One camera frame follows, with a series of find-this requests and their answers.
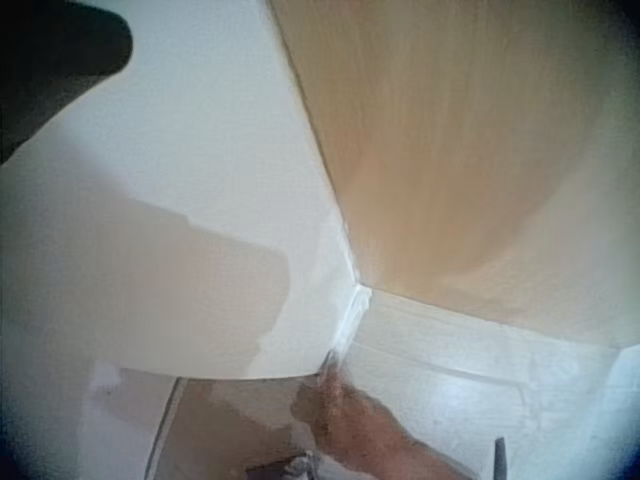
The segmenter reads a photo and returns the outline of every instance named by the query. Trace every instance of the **floor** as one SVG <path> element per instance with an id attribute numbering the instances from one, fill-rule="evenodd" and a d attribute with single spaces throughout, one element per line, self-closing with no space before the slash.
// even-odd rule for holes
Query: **floor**
<path id="1" fill-rule="evenodd" d="M 479 479 L 601 480 L 640 433 L 640 348 L 573 344 L 375 292 L 345 359 L 356 386 Z M 244 478 L 313 447 L 290 406 L 307 379 L 186 384 L 155 480 Z"/>

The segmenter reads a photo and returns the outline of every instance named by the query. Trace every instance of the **wood surface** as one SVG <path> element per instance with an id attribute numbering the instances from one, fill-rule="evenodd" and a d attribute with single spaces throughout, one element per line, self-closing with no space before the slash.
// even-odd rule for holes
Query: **wood surface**
<path id="1" fill-rule="evenodd" d="M 366 284 L 560 338 L 640 342 L 640 75 L 613 12 L 272 7 Z"/>

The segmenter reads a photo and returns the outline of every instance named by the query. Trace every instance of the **wooden panel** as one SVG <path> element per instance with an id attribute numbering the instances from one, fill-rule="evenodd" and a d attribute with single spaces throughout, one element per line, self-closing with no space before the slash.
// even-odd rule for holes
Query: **wooden panel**
<path id="1" fill-rule="evenodd" d="M 619 26 L 575 2 L 273 10 L 367 284 L 640 341 L 640 102 Z"/>

